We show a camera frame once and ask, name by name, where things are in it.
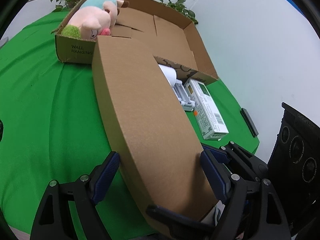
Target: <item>white product box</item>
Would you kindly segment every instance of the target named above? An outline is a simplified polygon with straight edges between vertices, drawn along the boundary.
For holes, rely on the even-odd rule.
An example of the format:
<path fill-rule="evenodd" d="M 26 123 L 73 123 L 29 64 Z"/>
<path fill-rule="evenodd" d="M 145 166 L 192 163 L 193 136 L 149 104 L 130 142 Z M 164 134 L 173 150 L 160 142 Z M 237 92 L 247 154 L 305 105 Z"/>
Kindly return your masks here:
<path fill-rule="evenodd" d="M 219 140 L 228 134 L 228 128 L 205 85 L 198 80 L 189 78 L 184 87 L 191 100 L 196 103 L 193 113 L 203 138 Z"/>

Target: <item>pig ear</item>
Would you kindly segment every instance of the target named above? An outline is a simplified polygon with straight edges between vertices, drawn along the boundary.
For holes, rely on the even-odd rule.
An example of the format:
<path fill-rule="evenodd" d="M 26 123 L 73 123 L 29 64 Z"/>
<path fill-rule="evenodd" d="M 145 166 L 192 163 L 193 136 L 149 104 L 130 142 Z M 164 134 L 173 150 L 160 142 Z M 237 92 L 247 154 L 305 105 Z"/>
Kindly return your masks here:
<path fill-rule="evenodd" d="M 90 17 L 82 23 L 82 27 L 89 30 L 98 30 L 101 28 L 101 25 L 97 18 Z"/>
<path fill-rule="evenodd" d="M 126 8 L 129 6 L 129 2 L 125 0 L 116 0 L 117 1 L 117 7 Z"/>

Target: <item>blue gripper pad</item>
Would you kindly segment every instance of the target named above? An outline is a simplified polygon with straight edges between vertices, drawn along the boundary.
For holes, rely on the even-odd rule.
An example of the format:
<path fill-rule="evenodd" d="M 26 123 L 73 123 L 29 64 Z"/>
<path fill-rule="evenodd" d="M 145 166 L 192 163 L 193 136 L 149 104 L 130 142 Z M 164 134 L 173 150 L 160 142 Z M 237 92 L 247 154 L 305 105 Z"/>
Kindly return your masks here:
<path fill-rule="evenodd" d="M 90 181 L 92 191 L 91 200 L 94 204 L 102 201 L 116 175 L 120 165 L 120 156 L 116 152 L 110 152 L 103 164 L 97 169 Z"/>
<path fill-rule="evenodd" d="M 230 162 L 230 159 L 228 158 L 227 154 L 223 150 L 217 149 L 210 145 L 206 145 L 204 143 L 202 143 L 201 145 L 204 150 L 209 150 L 213 154 L 213 156 L 216 158 L 218 163 L 228 164 Z"/>
<path fill-rule="evenodd" d="M 228 192 L 231 188 L 231 182 L 221 167 L 223 164 L 218 163 L 210 150 L 204 150 L 201 153 L 200 163 L 214 195 L 225 204 L 229 199 Z"/>

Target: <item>green table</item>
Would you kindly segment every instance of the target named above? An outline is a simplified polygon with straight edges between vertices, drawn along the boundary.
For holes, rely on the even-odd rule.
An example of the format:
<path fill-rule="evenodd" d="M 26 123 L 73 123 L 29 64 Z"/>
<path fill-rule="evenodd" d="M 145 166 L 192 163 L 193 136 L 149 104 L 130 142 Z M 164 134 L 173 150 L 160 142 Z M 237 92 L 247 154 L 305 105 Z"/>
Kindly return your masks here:
<path fill-rule="evenodd" d="M 25 27 L 0 50 L 0 206 L 8 224 L 31 232 L 43 192 L 52 179 L 60 183 L 89 174 L 111 151 L 100 118 L 90 65 L 63 64 L 55 53 L 55 29 L 67 12 L 50 13 Z M 240 106 L 222 81 L 208 86 L 229 129 L 215 147 L 233 140 L 251 152 L 253 138 Z M 79 239 L 85 239 L 71 205 Z M 112 239 L 153 232 L 118 172 L 97 210 Z"/>

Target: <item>pig snout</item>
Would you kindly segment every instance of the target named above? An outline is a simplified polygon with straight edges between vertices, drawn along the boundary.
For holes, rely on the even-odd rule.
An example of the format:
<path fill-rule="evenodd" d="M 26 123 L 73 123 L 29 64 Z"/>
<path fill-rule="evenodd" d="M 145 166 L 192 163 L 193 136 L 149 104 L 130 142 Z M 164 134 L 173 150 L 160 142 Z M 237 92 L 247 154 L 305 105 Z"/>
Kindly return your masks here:
<path fill-rule="evenodd" d="M 101 34 L 100 35 L 110 35 L 111 34 L 111 31 L 109 28 L 105 28 L 102 30 Z"/>

